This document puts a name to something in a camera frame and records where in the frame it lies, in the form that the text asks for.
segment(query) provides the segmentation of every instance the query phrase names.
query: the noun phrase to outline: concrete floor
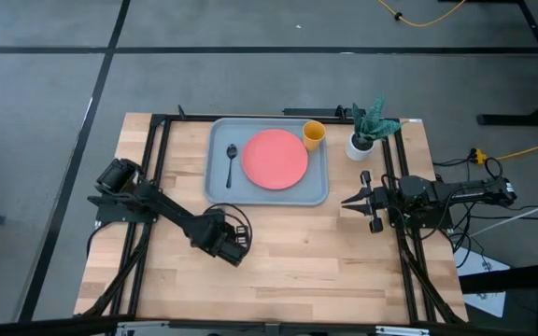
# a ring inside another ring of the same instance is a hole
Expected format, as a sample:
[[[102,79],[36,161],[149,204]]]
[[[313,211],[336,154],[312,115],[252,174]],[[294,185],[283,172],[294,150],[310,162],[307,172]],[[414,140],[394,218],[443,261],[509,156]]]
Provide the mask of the concrete floor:
[[[413,21],[450,8],[393,1]],[[530,3],[538,20],[538,2]],[[0,1],[0,46],[106,46],[120,0]],[[142,46],[536,46],[516,6],[468,4],[428,29],[396,23],[373,0],[133,1],[121,47]],[[0,323],[15,319],[26,277],[62,183],[102,55],[0,55]],[[481,127],[479,113],[527,114],[538,106],[538,57],[326,54],[116,55],[35,318],[68,317],[92,231],[95,178],[115,150],[126,112],[275,114],[284,107],[369,105],[385,95],[387,117],[424,119],[434,160],[481,147],[502,155],[538,144],[538,128]],[[503,164],[517,205],[538,204],[538,152]],[[464,167],[438,172],[465,178]],[[473,168],[473,176],[485,176]],[[475,214],[506,216],[501,208]],[[492,224],[474,220],[473,230]],[[538,263],[538,222],[483,234],[486,255]],[[517,293],[518,298],[527,294]],[[533,315],[508,308],[511,328]],[[471,311],[476,323],[499,325]]]

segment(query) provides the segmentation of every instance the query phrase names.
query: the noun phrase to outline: yellow cable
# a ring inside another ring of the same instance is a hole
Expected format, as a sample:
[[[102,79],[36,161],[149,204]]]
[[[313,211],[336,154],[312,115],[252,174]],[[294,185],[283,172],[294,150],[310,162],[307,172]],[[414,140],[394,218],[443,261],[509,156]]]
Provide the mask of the yellow cable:
[[[377,0],[378,2],[381,3],[381,5],[385,6],[385,8],[387,8],[389,10],[389,12],[391,14],[393,14],[394,16],[396,15],[396,11],[393,10],[388,4],[386,4],[383,0]],[[456,9],[458,9],[460,6],[462,6],[464,3],[466,2],[466,0],[462,0],[460,1],[457,5],[455,5],[453,8],[451,8],[446,14],[442,15],[441,17],[431,21],[431,22],[427,22],[427,23],[413,23],[411,21],[408,21],[407,19],[405,19],[404,17],[400,17],[400,21],[408,24],[408,25],[411,25],[413,27],[417,27],[417,28],[424,28],[424,27],[429,27],[430,25],[432,24],[435,24],[445,18],[447,18],[447,16],[449,16],[449,14],[453,13]]]
[[[529,149],[526,149],[526,150],[522,150],[522,151],[519,151],[519,152],[517,152],[517,153],[512,153],[512,154],[504,155],[504,156],[502,156],[502,157],[495,158],[495,159],[497,159],[497,160],[505,160],[505,159],[515,158],[515,157],[520,156],[520,155],[524,155],[524,154],[527,154],[527,153],[531,153],[532,151],[537,150],[537,149],[538,149],[538,146],[537,146],[537,147],[533,147],[533,148],[529,148]]]

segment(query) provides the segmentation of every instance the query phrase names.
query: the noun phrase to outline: white pot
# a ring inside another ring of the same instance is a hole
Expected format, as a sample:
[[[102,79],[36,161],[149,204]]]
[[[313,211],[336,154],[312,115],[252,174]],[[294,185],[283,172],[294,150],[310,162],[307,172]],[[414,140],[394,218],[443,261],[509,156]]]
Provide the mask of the white pot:
[[[375,148],[375,141],[373,142],[373,145],[367,149],[367,150],[360,150],[354,145],[352,145],[352,136],[354,136],[354,133],[350,135],[350,137],[347,139],[346,144],[346,155],[351,158],[353,161],[364,161],[369,157],[369,154],[373,151],[373,148]]]

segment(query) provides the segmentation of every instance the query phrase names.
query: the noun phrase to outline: potted plant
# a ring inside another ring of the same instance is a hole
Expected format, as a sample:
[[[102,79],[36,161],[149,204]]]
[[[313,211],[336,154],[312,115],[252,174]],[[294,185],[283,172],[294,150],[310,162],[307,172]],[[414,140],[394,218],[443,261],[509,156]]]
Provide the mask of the potted plant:
[[[383,97],[376,99],[368,112],[360,111],[356,104],[352,105],[354,132],[346,144],[346,154],[353,161],[366,160],[375,147],[375,141],[385,139],[402,127],[398,121],[381,118],[383,102]]]

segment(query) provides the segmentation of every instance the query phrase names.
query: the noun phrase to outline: white cable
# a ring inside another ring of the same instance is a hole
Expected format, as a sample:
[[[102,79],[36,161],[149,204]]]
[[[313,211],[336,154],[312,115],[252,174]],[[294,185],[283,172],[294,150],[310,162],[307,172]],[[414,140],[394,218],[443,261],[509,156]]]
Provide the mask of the white cable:
[[[501,226],[501,225],[503,225],[503,224],[509,223],[509,222],[511,222],[511,221],[513,221],[513,220],[516,220],[516,219],[519,219],[519,218],[522,218],[522,217],[526,217],[526,216],[528,216],[528,215],[530,215],[530,214],[534,214],[534,213],[536,213],[536,212],[538,212],[538,208],[536,208],[536,209],[532,209],[532,210],[530,210],[530,211],[528,211],[528,212],[525,212],[524,214],[520,214],[520,215],[518,215],[518,216],[514,216],[514,217],[512,217],[512,218],[508,218],[508,219],[502,220],[501,222],[499,222],[499,223],[497,223],[497,224],[493,224],[493,225],[491,225],[490,227],[487,227],[487,228],[485,228],[485,229],[483,229],[483,230],[481,230],[481,231],[477,231],[477,232],[475,232],[475,233],[473,233],[473,234],[470,234],[469,237],[474,238],[477,234],[481,234],[481,233],[486,232],[486,231],[489,231],[489,230],[491,230],[491,229],[495,229],[495,228],[497,228],[497,227],[499,227],[499,226]]]

